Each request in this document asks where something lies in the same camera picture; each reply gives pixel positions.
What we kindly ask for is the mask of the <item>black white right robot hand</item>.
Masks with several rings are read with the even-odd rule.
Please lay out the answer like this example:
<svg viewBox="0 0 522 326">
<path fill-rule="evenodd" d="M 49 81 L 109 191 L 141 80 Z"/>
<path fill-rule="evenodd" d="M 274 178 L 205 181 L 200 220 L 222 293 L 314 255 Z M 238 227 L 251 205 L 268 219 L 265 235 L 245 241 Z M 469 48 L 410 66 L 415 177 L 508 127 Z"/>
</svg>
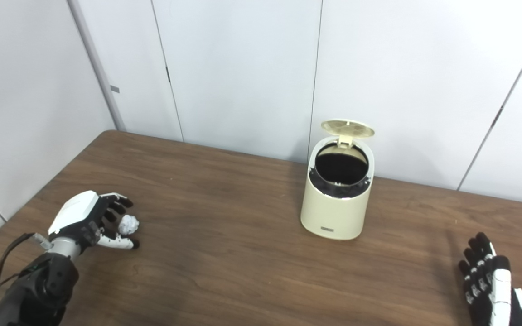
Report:
<svg viewBox="0 0 522 326">
<path fill-rule="evenodd" d="M 473 326 L 522 326 L 522 289 L 512 285 L 508 257 L 483 232 L 468 240 L 458 268 Z"/>
</svg>

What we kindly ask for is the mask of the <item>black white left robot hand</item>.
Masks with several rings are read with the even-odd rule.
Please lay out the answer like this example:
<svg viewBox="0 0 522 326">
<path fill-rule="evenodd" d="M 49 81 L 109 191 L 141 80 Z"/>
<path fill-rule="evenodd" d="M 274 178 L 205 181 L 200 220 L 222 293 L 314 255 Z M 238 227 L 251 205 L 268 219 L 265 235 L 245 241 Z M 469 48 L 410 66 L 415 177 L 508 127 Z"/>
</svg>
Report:
<svg viewBox="0 0 522 326">
<path fill-rule="evenodd" d="M 50 252 L 76 258 L 91 246 L 134 250 L 140 242 L 106 226 L 124 216 L 133 202 L 117 192 L 81 192 L 64 203 L 48 229 Z"/>
</svg>

